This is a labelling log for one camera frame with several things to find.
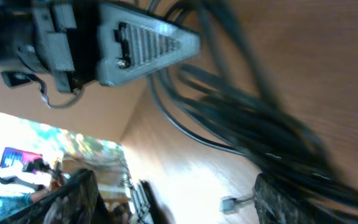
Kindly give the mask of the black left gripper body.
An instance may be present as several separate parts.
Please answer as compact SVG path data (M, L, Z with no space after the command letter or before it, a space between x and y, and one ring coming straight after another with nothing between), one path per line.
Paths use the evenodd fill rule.
M0 73L10 88L49 74L60 93L97 80L99 1L0 1Z

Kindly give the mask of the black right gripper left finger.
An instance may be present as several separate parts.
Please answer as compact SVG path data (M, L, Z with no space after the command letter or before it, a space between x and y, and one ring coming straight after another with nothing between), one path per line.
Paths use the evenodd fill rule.
M0 220L0 224L107 224L109 212L100 195L96 174L78 169L59 189Z

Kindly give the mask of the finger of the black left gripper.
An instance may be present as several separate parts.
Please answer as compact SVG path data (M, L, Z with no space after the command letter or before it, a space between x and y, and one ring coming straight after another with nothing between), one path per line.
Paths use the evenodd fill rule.
M103 86L121 86L200 52L196 32L113 3L99 5L96 73Z

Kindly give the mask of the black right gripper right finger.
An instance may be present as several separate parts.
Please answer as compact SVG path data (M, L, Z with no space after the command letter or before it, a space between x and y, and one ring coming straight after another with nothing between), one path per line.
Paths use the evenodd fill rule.
M300 198L289 186L261 173L254 184L254 206L260 224L352 223L347 216L323 211Z

